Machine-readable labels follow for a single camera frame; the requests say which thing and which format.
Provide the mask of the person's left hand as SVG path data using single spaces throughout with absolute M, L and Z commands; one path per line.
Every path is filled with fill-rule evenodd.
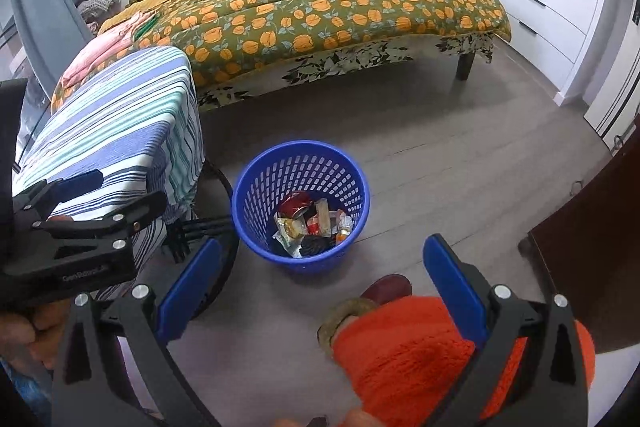
M 47 303 L 36 308 L 30 319 L 2 312 L 1 358 L 25 375 L 37 364 L 54 369 L 71 303 L 70 299 Z

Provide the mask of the person's right hand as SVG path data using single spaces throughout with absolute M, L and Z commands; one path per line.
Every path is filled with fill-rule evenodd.
M 279 418 L 272 423 L 272 427 L 300 427 L 302 424 L 294 419 Z M 382 421 L 363 410 L 349 411 L 342 421 L 345 427 L 384 427 Z

